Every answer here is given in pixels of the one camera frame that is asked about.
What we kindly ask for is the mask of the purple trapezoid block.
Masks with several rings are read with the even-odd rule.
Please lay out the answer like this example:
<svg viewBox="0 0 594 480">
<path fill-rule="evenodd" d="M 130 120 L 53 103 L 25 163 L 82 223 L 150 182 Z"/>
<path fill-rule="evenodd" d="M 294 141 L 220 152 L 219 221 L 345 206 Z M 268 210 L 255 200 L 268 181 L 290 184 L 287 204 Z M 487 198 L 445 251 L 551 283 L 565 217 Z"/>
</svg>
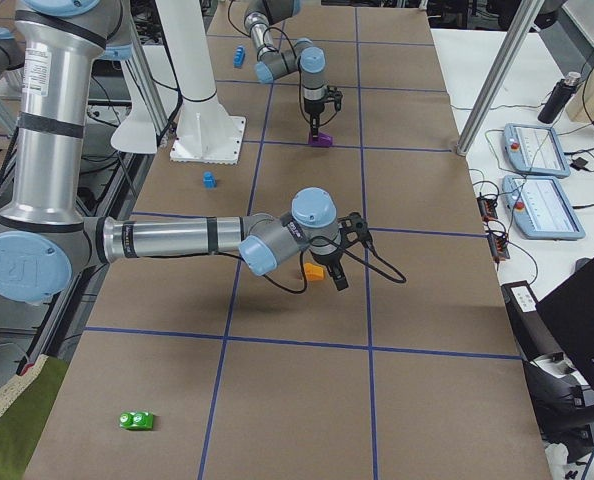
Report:
<svg viewBox="0 0 594 480">
<path fill-rule="evenodd" d="M 333 146 L 333 137 L 323 132 L 319 132 L 317 135 L 310 133 L 308 145 L 315 148 L 330 148 Z"/>
</svg>

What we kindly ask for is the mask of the orange trapezoid block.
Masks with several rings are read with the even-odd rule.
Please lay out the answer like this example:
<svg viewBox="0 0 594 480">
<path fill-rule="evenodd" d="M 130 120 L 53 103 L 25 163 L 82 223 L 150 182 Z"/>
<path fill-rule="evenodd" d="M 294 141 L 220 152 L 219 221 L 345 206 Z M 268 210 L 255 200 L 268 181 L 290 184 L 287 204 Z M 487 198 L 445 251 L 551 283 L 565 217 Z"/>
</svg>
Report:
<svg viewBox="0 0 594 480">
<path fill-rule="evenodd" d="M 320 265 L 306 262 L 303 265 L 303 269 L 308 282 L 323 281 L 326 278 L 326 271 Z"/>
</svg>

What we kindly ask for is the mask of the long blue block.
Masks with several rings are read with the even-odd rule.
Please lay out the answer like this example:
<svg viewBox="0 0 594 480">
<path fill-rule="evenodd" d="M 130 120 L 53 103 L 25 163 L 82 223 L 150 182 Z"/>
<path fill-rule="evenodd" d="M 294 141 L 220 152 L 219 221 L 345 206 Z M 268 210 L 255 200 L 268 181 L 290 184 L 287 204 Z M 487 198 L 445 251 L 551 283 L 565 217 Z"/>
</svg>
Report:
<svg viewBox="0 0 594 480">
<path fill-rule="evenodd" d="M 238 45 L 233 55 L 233 67 L 240 69 L 245 61 L 246 50 L 243 45 Z"/>
</svg>

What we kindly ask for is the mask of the small blue block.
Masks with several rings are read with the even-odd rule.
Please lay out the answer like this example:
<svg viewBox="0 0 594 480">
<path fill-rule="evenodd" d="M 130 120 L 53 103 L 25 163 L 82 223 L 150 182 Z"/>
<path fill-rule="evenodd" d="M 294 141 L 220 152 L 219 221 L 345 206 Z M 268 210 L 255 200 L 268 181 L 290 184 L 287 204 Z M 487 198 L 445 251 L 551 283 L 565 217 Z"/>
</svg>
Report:
<svg viewBox="0 0 594 480">
<path fill-rule="evenodd" d="M 202 182 L 205 188 L 214 189 L 217 187 L 217 179 L 210 171 L 205 171 L 202 176 Z"/>
</svg>

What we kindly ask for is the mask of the small electronics board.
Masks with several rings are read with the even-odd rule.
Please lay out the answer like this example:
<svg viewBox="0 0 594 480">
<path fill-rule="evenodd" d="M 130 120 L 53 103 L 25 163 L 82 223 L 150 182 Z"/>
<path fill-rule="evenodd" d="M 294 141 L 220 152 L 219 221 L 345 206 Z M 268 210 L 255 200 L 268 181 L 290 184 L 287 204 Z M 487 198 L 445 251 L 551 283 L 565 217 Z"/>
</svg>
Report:
<svg viewBox="0 0 594 480">
<path fill-rule="evenodd" d="M 502 261 L 510 259 L 507 228 L 498 218 L 496 211 L 497 202 L 495 200 L 479 195 L 477 197 L 477 205 L 491 257 L 493 261 L 499 265 Z"/>
</svg>

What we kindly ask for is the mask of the near teach pendant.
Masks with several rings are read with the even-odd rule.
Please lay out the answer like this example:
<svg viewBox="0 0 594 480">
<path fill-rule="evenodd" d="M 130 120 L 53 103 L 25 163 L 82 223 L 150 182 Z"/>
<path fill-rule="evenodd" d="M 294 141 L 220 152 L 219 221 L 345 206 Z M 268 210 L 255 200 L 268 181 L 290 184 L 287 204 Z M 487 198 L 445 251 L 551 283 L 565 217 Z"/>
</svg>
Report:
<svg viewBox="0 0 594 480">
<path fill-rule="evenodd" d="M 526 239 L 574 241 L 585 237 L 556 177 L 506 175 L 502 193 L 512 222 Z"/>
</svg>

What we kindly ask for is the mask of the teach pendant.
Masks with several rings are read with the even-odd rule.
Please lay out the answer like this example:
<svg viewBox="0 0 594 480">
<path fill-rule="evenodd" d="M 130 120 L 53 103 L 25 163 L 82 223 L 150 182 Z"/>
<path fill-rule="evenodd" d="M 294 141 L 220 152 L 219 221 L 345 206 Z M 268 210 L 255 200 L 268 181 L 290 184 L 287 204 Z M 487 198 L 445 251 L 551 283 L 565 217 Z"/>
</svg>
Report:
<svg viewBox="0 0 594 480">
<path fill-rule="evenodd" d="M 570 167 L 553 127 L 506 124 L 504 154 L 512 168 L 522 174 L 566 178 Z"/>
<path fill-rule="evenodd" d="M 556 177 L 506 175 L 502 193 L 512 222 L 526 239 L 574 241 L 585 237 Z"/>
</svg>

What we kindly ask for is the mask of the far teach pendant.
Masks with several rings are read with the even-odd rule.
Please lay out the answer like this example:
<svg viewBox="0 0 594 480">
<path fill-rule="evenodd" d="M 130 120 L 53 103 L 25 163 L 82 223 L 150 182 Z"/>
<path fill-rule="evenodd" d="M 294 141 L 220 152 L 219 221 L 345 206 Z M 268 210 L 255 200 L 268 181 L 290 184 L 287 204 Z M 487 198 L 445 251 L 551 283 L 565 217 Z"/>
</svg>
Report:
<svg viewBox="0 0 594 480">
<path fill-rule="evenodd" d="M 570 167 L 553 127 L 506 124 L 504 154 L 512 168 L 522 174 L 566 178 Z"/>
</svg>

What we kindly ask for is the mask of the black water bottle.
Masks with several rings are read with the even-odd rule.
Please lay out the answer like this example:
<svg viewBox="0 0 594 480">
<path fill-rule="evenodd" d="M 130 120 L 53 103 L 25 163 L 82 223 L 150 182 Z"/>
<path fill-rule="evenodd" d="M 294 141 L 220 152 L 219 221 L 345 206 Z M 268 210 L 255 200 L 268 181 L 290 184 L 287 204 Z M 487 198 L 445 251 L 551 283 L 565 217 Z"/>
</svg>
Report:
<svg viewBox="0 0 594 480">
<path fill-rule="evenodd" d="M 538 114 L 538 121 L 543 124 L 552 124 L 576 93 L 580 80 L 581 73 L 576 71 L 568 72 L 560 79 L 554 85 L 546 104 Z"/>
</svg>

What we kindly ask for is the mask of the green block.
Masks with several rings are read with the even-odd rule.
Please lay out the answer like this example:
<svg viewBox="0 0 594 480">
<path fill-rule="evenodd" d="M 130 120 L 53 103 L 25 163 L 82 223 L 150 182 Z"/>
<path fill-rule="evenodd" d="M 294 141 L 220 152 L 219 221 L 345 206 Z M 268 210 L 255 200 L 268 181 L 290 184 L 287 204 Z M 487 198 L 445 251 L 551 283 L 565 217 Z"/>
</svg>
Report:
<svg viewBox="0 0 594 480">
<path fill-rule="evenodd" d="M 149 411 L 124 411 L 119 415 L 119 427 L 129 431 L 149 431 L 154 427 L 155 415 Z"/>
</svg>

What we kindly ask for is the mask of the green cloth with fringe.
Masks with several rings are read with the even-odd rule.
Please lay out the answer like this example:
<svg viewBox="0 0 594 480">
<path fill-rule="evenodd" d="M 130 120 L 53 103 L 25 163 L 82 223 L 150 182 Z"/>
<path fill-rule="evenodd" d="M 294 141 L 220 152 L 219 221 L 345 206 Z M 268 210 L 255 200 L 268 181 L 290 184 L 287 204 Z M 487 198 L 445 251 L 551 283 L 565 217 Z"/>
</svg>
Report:
<svg viewBox="0 0 594 480">
<path fill-rule="evenodd" d="M 41 355 L 0 388 L 0 479 L 23 477 L 67 369 L 67 362 Z"/>
</svg>

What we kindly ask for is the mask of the aluminium frame post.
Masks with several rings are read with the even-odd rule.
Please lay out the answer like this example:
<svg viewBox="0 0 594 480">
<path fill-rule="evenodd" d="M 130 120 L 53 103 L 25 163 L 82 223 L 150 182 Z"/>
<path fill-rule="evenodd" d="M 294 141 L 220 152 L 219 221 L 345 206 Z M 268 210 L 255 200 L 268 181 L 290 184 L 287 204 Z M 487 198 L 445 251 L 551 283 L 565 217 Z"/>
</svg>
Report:
<svg viewBox="0 0 594 480">
<path fill-rule="evenodd" d="M 544 0 L 523 0 L 482 85 L 456 144 L 456 153 L 466 156 L 492 107 L 514 59 L 530 31 Z"/>
</svg>

